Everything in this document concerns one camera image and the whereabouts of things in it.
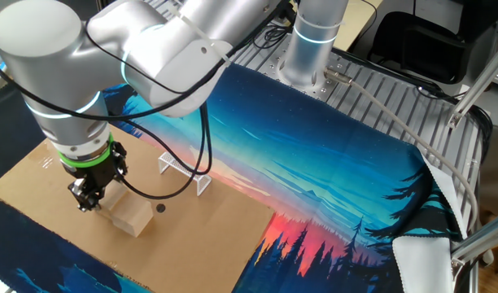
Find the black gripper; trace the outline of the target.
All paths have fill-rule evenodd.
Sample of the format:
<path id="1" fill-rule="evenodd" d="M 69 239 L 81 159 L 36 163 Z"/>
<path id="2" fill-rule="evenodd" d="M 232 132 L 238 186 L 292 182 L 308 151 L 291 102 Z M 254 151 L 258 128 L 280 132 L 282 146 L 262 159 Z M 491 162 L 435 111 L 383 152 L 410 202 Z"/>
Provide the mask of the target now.
<path id="1" fill-rule="evenodd" d="M 91 160 L 77 161 L 69 159 L 64 154 L 61 155 L 64 169 L 74 178 L 85 179 L 75 180 L 68 186 L 78 202 L 79 210 L 87 212 L 100 208 L 99 201 L 103 198 L 103 188 L 116 174 L 118 177 L 124 177 L 128 172 L 126 155 L 127 151 L 119 142 L 112 143 L 112 154 L 111 148 L 108 147 Z"/>

